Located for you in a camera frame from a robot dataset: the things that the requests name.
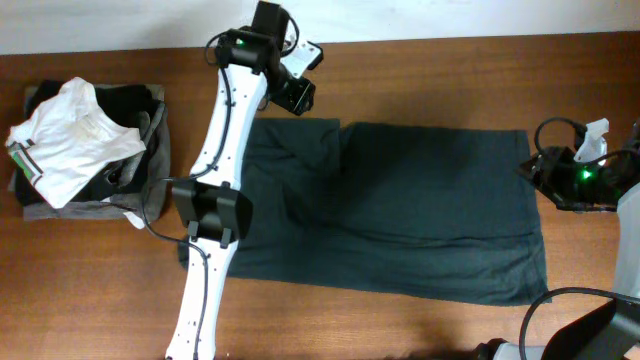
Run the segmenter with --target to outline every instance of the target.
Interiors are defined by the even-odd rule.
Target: wooden table
[[[640,33],[326,45],[309,77],[310,117],[474,129],[525,129],[563,115],[611,121],[611,149],[640,115]],[[166,87],[172,173],[187,174],[214,104],[216,70],[200,49],[0,57],[0,121],[22,121],[23,90],[44,78]],[[261,116],[286,116],[275,106]],[[549,127],[545,144],[568,144]],[[177,320],[186,272],[175,247],[126,221],[24,223],[0,156],[0,358],[160,359]],[[556,211],[538,196],[549,287],[610,289],[615,214]],[[184,233],[170,207],[158,230]],[[545,344],[602,300],[566,296],[529,330]],[[268,281],[229,279],[218,322],[227,358],[383,358],[517,341],[526,307],[500,308]]]

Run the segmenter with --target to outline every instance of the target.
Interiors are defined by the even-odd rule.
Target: cable
[[[520,327],[520,340],[519,340],[520,343],[518,344],[521,360],[527,360],[525,340],[527,336],[527,327],[529,326],[529,322],[533,317],[533,313],[535,313],[538,307],[545,301],[553,297],[556,297],[558,295],[564,295],[564,294],[593,295],[593,296],[599,296],[599,297],[609,298],[609,299],[618,300],[618,301],[624,301],[630,304],[640,305],[640,298],[617,294],[614,292],[609,292],[604,290],[598,290],[598,289],[566,287],[566,288],[556,289],[553,291],[548,291],[542,296],[540,296],[536,301],[534,301],[533,304],[531,304],[531,307],[529,307],[529,310],[527,310],[527,314],[524,316],[524,319],[522,320],[522,326]]]
[[[296,40],[293,42],[293,45],[290,46],[287,50],[282,51],[282,53],[280,53],[280,57],[285,57],[285,56],[289,56],[298,46],[298,40],[300,40],[300,28],[298,27],[298,24],[296,23],[295,20],[293,20],[292,17],[289,17],[289,21],[291,21],[291,24],[293,25],[293,29],[296,32]]]
[[[566,124],[571,125],[576,131],[586,131],[586,127],[578,122],[575,122],[573,120],[567,119],[567,118],[563,118],[563,117],[552,117],[550,119],[547,119],[545,121],[543,121],[538,128],[536,129],[536,134],[533,138],[533,142],[536,145],[536,150],[538,150],[538,153],[540,155],[542,155],[543,158],[547,159],[547,160],[552,160],[551,156],[549,156],[549,154],[547,154],[547,152],[542,148],[542,146],[540,146],[540,133],[542,132],[542,129],[547,126],[548,124],[552,123],[552,122],[563,122]],[[637,157],[638,159],[640,159],[640,154],[637,151],[631,150],[631,149],[620,149],[620,150],[616,150],[613,152],[610,152],[608,154],[602,155],[601,157],[589,161],[589,162],[584,162],[584,163],[577,163],[577,162],[573,162],[573,163],[563,163],[563,162],[558,162],[556,163],[556,166],[558,167],[562,167],[562,168],[574,168],[574,167],[578,167],[578,166],[591,166],[591,165],[596,165],[599,162],[603,161],[603,160],[607,160],[610,159],[612,157],[616,157],[616,156],[620,156],[620,155],[624,155],[624,154],[629,154],[629,155],[633,155],[635,157]]]
[[[215,63],[211,63],[209,61],[209,57],[208,57],[208,49],[211,46],[211,44],[218,39],[221,35],[223,35],[224,33],[220,33],[216,36],[214,36],[213,38],[211,38],[211,40],[209,40],[207,42],[207,45],[205,46],[205,61],[207,62],[207,64],[209,65],[215,65]],[[204,314],[206,312],[207,309],[207,298],[208,298],[208,294],[209,294],[209,264],[208,264],[208,258],[207,258],[207,254],[204,253],[204,251],[202,251],[202,249],[200,249],[199,247],[197,247],[196,245],[191,243],[191,238],[187,239],[186,241],[184,240],[180,240],[180,239],[176,239],[167,235],[163,235],[158,233],[157,231],[155,231],[153,229],[153,227],[151,227],[151,224],[149,223],[149,220],[147,219],[147,214],[145,211],[145,203],[146,203],[146,197],[147,197],[147,192],[149,190],[149,188],[151,188],[151,185],[155,185],[159,182],[168,182],[168,183],[173,183],[173,182],[180,182],[180,181],[189,181],[189,180],[195,180],[201,176],[204,176],[206,174],[208,174],[211,170],[214,170],[216,168],[216,165],[218,164],[218,161],[220,160],[220,158],[222,157],[222,152],[224,151],[224,146],[225,143],[227,141],[227,134],[229,133],[229,125],[231,124],[231,108],[233,106],[232,104],[232,99],[231,99],[231,86],[229,85],[229,78],[227,77],[227,72],[225,68],[220,68],[220,73],[222,74],[222,80],[224,82],[224,87],[225,87],[225,91],[227,94],[227,99],[226,99],[226,105],[227,105],[227,113],[226,113],[226,118],[225,118],[225,123],[224,123],[224,128],[222,130],[222,135],[220,138],[220,144],[218,145],[218,150],[216,152],[216,155],[213,158],[213,161],[208,164],[206,166],[206,168],[199,172],[199,173],[195,173],[195,174],[191,174],[187,177],[164,177],[164,178],[159,178],[153,181],[149,181],[147,182],[143,187],[142,187],[142,192],[140,194],[140,212],[142,213],[142,222],[144,223],[145,228],[149,231],[149,233],[151,233],[151,235],[157,237],[158,239],[164,240],[164,241],[169,241],[169,242],[173,242],[173,243],[177,243],[178,245],[184,246],[187,245],[192,249],[195,249],[199,254],[200,257],[202,258],[202,262],[204,264],[204,291],[203,291],[203,299],[202,299],[202,310],[200,312],[200,320],[198,321],[198,328],[196,330],[196,338],[194,341],[194,347],[193,347],[193,359],[194,360],[198,360],[198,345],[200,343],[200,331],[202,330],[202,323],[204,321]]]

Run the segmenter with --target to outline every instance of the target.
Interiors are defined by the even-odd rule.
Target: cloth
[[[27,91],[25,105],[26,118],[31,114],[38,105],[58,94],[63,82],[54,80],[43,81],[35,91]],[[127,86],[96,86],[96,99],[98,105],[105,111],[107,116],[120,126],[129,128],[139,127],[140,112],[146,112],[155,122],[151,124],[149,129],[145,131],[143,141],[145,145],[153,149],[157,144],[157,139],[152,137],[155,127],[158,126],[159,120],[163,118],[163,112],[166,111],[164,103],[159,98],[163,98],[161,88],[154,88],[146,85],[127,85]],[[146,173],[149,170],[150,153],[146,151],[142,154],[142,158],[136,168],[133,178],[126,184],[120,183],[120,175],[126,171],[127,161],[116,162],[107,166],[98,175],[94,176],[91,181],[72,199],[74,202],[100,201],[114,194],[133,194],[139,193],[142,186],[147,181]],[[23,207],[32,204],[38,204],[44,199],[34,191],[27,178],[18,174],[16,178],[16,197]]]
[[[489,305],[547,291],[523,131],[256,120],[232,277]]]
[[[108,90],[108,85],[95,85],[98,93],[103,90]],[[143,160],[135,173],[135,181],[138,179],[147,181],[148,179],[157,179],[169,176],[169,170],[171,167],[171,145],[169,138],[169,127],[167,126],[167,108],[162,101],[164,99],[164,89],[158,85],[144,85],[148,88],[154,99],[157,99],[157,107],[154,110],[154,117],[150,121],[150,125],[143,137],[143,142],[148,144],[147,151],[144,152]],[[27,104],[33,99],[36,89],[27,89],[26,97]],[[122,188],[116,188],[116,193],[111,194],[110,197],[100,200],[87,200],[76,201],[76,199],[82,195],[78,194],[71,202],[65,205],[62,209],[54,209],[47,202],[43,201],[37,192],[33,190],[28,181],[24,180],[24,188],[22,194],[18,193],[19,178],[24,178],[22,172],[14,173],[13,180],[9,185],[9,190],[16,192],[16,196],[20,199],[20,195],[29,195],[35,193],[37,199],[40,201],[33,202],[23,207],[23,218],[25,221],[33,221],[40,219],[120,219],[127,218],[134,226],[139,227],[141,220],[140,212],[140,190],[132,191],[134,189],[131,186],[127,186],[124,189],[129,189],[129,192],[117,192]],[[157,182],[151,185],[149,189],[149,197],[145,202],[145,213],[147,219],[150,222],[154,222],[160,216],[160,212],[164,205],[166,196],[165,182]]]
[[[108,163],[145,150],[138,131],[109,119],[93,85],[81,78],[65,83],[29,120],[12,127],[5,146],[55,209],[66,205]]]

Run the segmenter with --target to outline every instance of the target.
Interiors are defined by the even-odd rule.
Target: white background
[[[0,54],[199,47],[257,0],[0,0]],[[640,0],[282,0],[318,42],[640,30]]]

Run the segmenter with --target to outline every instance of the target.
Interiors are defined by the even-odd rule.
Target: green light
[[[587,180],[588,178],[590,178],[591,176],[593,176],[593,173],[589,170],[582,170],[582,180]]]

